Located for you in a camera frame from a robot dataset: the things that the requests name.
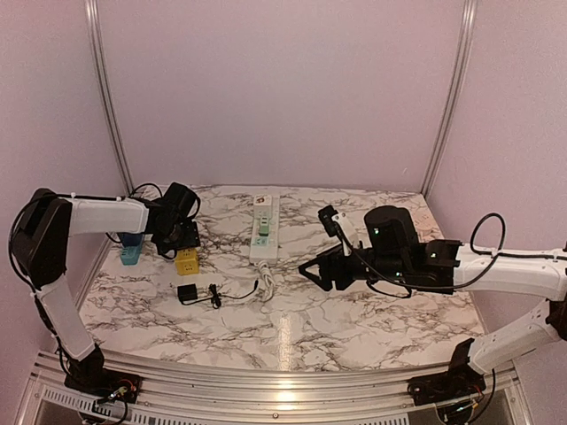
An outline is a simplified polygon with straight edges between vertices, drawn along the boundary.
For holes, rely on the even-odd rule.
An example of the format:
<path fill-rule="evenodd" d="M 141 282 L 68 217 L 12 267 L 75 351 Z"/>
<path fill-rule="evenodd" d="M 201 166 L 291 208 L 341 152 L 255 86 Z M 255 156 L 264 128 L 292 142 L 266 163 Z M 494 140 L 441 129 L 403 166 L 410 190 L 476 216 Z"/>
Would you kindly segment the yellow cube socket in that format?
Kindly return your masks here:
<path fill-rule="evenodd" d="M 175 269 L 180 276 L 198 274 L 198 252 L 195 248 L 178 251 L 175 256 Z"/>

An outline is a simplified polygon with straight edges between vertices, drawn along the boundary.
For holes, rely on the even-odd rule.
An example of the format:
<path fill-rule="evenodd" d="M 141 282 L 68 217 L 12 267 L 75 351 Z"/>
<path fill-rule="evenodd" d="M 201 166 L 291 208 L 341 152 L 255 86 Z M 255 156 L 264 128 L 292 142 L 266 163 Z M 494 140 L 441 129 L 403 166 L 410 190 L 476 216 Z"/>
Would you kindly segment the blue cube socket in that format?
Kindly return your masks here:
<path fill-rule="evenodd" d="M 120 241 L 123 247 L 137 247 L 144 240 L 143 234 L 120 233 Z"/>

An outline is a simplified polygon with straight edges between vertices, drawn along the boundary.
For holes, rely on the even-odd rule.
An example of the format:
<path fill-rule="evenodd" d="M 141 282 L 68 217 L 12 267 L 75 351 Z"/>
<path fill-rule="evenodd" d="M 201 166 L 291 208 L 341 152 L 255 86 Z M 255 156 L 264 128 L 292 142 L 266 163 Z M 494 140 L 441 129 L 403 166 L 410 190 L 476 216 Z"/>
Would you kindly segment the teal power strip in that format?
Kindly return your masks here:
<path fill-rule="evenodd" d="M 135 266 L 140 258 L 143 245 L 124 246 L 120 250 L 120 262 L 125 267 Z"/>

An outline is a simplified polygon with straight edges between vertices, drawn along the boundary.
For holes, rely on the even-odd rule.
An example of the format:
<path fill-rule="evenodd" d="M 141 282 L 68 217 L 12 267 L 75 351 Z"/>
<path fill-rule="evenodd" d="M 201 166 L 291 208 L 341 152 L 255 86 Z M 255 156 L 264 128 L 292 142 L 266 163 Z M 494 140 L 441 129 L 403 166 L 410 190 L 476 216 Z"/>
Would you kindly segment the long white power strip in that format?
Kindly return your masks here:
<path fill-rule="evenodd" d="M 274 296 L 276 280 L 270 267 L 276 264 L 279 250 L 280 197 L 278 195 L 271 196 L 273 198 L 273 209 L 268 237 L 259 236 L 259 219 L 253 217 L 252 209 L 252 235 L 249 261 L 256 267 L 260 275 L 260 281 L 263 283 L 263 302 L 270 301 Z"/>

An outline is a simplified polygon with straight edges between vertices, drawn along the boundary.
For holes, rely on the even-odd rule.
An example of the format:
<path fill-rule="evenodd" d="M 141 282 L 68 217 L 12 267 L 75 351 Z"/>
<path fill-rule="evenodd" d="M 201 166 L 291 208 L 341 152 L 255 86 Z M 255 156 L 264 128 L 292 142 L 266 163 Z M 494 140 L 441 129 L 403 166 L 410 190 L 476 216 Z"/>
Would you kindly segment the white cube socket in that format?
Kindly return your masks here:
<path fill-rule="evenodd" d="M 262 219 L 272 217 L 273 198 L 271 195 L 256 195 L 253 198 L 253 217 Z"/>

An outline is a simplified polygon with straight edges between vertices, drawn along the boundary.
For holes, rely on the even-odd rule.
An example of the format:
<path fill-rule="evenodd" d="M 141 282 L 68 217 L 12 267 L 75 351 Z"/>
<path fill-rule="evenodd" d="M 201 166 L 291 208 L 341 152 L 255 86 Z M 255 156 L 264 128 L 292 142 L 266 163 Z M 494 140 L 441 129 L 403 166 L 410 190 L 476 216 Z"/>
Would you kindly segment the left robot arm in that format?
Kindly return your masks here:
<path fill-rule="evenodd" d="M 177 182 L 154 199 L 35 191 L 12 224 L 8 253 L 65 354 L 84 361 L 97 348 L 66 279 L 70 238 L 105 233 L 150 236 L 157 253 L 165 257 L 200 245 L 194 221 L 200 204 L 195 191 Z"/>

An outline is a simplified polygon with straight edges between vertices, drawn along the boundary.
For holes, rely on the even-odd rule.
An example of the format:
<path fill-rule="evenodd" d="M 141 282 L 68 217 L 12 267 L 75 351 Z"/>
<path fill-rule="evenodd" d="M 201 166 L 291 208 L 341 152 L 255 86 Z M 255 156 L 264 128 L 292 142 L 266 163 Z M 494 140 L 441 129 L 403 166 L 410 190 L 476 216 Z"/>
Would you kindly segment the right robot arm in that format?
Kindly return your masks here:
<path fill-rule="evenodd" d="M 419 240 L 409 211 L 392 205 L 367 212 L 370 246 L 364 247 L 352 223 L 333 206 L 318 212 L 325 231 L 339 245 L 299 266 L 299 273 L 325 291 L 345 290 L 356 281 L 369 287 L 387 282 L 408 293 L 452 295 L 457 291 L 496 291 L 540 297 L 529 313 L 486 336 L 458 344 L 439 389 L 456 397 L 474 375 L 566 337 L 566 252 L 507 251 L 473 242 Z"/>

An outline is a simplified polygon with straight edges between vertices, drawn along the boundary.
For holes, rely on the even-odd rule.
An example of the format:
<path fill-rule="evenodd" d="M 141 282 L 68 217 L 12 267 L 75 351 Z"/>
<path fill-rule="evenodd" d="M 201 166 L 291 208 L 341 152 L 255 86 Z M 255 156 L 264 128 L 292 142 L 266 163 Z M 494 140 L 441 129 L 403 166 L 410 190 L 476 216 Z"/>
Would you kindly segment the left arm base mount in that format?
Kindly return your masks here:
<path fill-rule="evenodd" d="M 134 404 L 137 400 L 141 377 L 139 375 L 108 369 L 105 356 L 96 344 L 94 351 L 85 359 L 73 359 L 66 350 L 59 347 L 59 363 L 66 375 L 64 385 L 97 396 L 103 403 L 120 399 Z"/>

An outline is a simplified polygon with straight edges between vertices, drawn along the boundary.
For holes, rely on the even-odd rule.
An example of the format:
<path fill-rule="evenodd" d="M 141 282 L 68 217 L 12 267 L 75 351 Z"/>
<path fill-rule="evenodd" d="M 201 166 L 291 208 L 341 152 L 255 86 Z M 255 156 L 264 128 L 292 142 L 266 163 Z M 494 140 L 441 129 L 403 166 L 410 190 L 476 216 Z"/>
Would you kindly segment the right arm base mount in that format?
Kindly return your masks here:
<path fill-rule="evenodd" d="M 486 389 L 484 374 L 470 366 L 469 351 L 473 342 L 474 339 L 469 338 L 456 345 L 447 371 L 408 380 L 407 391 L 416 406 L 461 398 Z"/>

